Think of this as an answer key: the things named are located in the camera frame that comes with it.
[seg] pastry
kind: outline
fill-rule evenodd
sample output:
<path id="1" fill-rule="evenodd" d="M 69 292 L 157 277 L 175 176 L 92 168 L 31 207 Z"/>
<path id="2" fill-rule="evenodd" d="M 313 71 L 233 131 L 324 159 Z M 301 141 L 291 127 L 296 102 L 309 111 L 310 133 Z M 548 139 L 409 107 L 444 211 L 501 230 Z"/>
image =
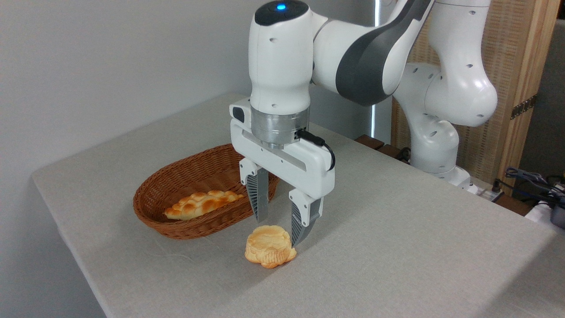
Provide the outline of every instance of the pastry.
<path id="1" fill-rule="evenodd" d="M 234 202 L 242 198 L 243 195 L 233 191 L 212 190 L 207 194 L 204 192 L 196 192 L 190 196 L 184 197 L 178 203 L 165 210 L 167 218 L 173 220 L 189 220 L 199 217 L 215 209 Z"/>
<path id="2" fill-rule="evenodd" d="M 292 247 L 290 235 L 278 225 L 260 226 L 247 238 L 245 258 L 252 263 L 275 268 L 295 257 L 296 250 Z"/>

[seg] electrical cable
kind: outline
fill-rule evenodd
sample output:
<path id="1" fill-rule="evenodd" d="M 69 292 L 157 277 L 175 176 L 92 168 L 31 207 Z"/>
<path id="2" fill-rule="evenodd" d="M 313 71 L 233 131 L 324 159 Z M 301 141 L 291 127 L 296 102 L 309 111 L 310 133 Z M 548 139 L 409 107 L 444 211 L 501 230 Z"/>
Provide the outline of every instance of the electrical cable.
<path id="1" fill-rule="evenodd" d="M 518 185 L 516 185 L 515 187 L 518 189 L 518 188 L 522 187 L 522 185 L 524 185 L 524 184 L 532 184 L 532 183 L 535 183 L 534 186 L 535 186 L 535 185 L 538 185 L 536 188 L 541 189 L 541 190 L 543 190 L 544 192 L 550 192 L 551 190 L 553 190 L 553 188 L 546 188 L 546 187 L 544 187 L 544 185 L 545 185 L 544 183 L 540 183 L 540 184 L 539 184 L 537 181 L 532 181 L 532 180 L 523 180 L 522 182 L 520 182 L 520 183 L 519 183 Z"/>
<path id="2" fill-rule="evenodd" d="M 504 181 L 502 181 L 502 180 L 500 180 L 500 179 L 498 179 L 498 178 L 496 178 L 495 181 L 497 181 L 497 182 L 503 184 L 504 186 L 506 186 L 506 187 L 508 187 L 508 188 L 510 188 L 510 189 L 512 189 L 512 190 L 514 190 L 514 191 L 516 191 L 517 193 L 519 193 L 519 194 L 521 194 L 521 195 L 528 196 L 528 197 L 532 197 L 532 198 L 537 199 L 537 200 L 539 200 L 539 201 L 545 201 L 545 202 L 553 203 L 553 204 L 561 204 L 561 201 L 560 201 L 560 200 L 558 200 L 558 201 L 557 201 L 557 200 L 553 200 L 553 198 L 550 197 L 550 196 L 535 195 L 535 194 L 531 194 L 531 193 L 529 193 L 529 192 L 522 191 L 522 190 L 520 190 L 520 189 L 517 189 L 517 188 L 514 187 L 514 186 L 509 185 L 508 183 L 506 183 L 506 182 L 504 182 Z"/>
<path id="3" fill-rule="evenodd" d="M 305 140 L 308 140 L 319 147 L 326 147 L 326 149 L 329 151 L 329 154 L 332 156 L 332 163 L 329 166 L 328 171 L 331 171 L 336 166 L 336 155 L 333 153 L 332 148 L 329 147 L 329 145 L 325 142 L 324 139 L 312 134 L 310 131 L 307 131 L 304 128 L 299 129 L 296 132 L 296 137 L 304 138 Z"/>
<path id="4" fill-rule="evenodd" d="M 515 179 L 521 179 L 521 180 L 525 180 L 526 182 L 528 182 L 529 184 L 533 185 L 534 187 L 543 190 L 543 191 L 555 191 L 555 192 L 560 192 L 565 194 L 565 192 L 563 192 L 561 189 L 556 188 L 554 186 L 552 186 L 549 182 L 547 182 L 546 179 L 543 178 L 543 176 L 539 173 L 531 173 L 531 172 L 527 172 L 525 170 L 522 169 L 518 169 L 518 168 L 514 168 L 514 167 L 508 167 L 506 169 L 506 178 L 515 178 Z"/>

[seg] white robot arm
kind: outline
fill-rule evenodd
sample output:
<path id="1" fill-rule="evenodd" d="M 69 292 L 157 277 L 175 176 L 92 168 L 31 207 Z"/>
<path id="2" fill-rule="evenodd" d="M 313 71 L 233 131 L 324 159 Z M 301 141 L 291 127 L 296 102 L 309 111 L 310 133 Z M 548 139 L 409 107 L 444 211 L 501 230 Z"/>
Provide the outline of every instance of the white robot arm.
<path id="1" fill-rule="evenodd" d="M 459 136 L 453 124 L 476 127 L 497 106 L 497 92 L 481 59 L 481 40 L 490 0 L 436 0 L 429 43 L 441 67 L 406 65 L 394 97 L 411 134 L 410 164 L 475 192 L 471 177 L 455 165 Z"/>
<path id="2" fill-rule="evenodd" d="M 251 22 L 250 98 L 230 106 L 231 137 L 241 182 L 259 222 L 267 215 L 268 171 L 295 187 L 292 244 L 302 241 L 321 216 L 334 187 L 335 157 L 310 134 L 309 85 L 314 83 L 372 105 L 390 96 L 433 0 L 400 0 L 389 22 L 363 27 L 331 20 L 301 1 L 274 1 Z"/>

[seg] wicker basket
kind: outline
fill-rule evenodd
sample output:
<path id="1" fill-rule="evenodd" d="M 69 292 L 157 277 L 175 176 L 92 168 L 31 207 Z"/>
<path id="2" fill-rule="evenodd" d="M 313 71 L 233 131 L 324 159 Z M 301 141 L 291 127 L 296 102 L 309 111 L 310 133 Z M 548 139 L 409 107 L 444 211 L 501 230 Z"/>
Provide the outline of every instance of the wicker basket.
<path id="1" fill-rule="evenodd" d="M 253 214 L 247 190 L 240 182 L 243 157 L 231 144 L 221 145 L 173 162 L 145 180 L 133 197 L 133 209 L 147 226 L 173 239 L 204 237 Z M 279 178 L 269 173 L 269 200 Z M 244 197 L 188 221 L 169 220 L 163 212 L 195 192 L 231 190 Z"/>

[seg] bread loaf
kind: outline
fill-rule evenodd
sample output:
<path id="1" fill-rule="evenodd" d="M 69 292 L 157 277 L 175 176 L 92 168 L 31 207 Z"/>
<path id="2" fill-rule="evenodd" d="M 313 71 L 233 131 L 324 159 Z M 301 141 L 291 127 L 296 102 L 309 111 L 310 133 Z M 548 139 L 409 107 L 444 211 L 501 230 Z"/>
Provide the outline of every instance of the bread loaf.
<path id="1" fill-rule="evenodd" d="M 212 190 L 207 194 L 204 192 L 196 192 L 190 196 L 184 197 L 171 208 L 165 210 L 167 218 L 173 220 L 189 220 L 199 217 L 224 205 L 234 202 L 242 198 L 243 195 L 233 191 Z"/>
<path id="2" fill-rule="evenodd" d="M 275 268 L 296 257 L 290 235 L 278 225 L 263 225 L 247 238 L 245 258 L 265 268 Z"/>

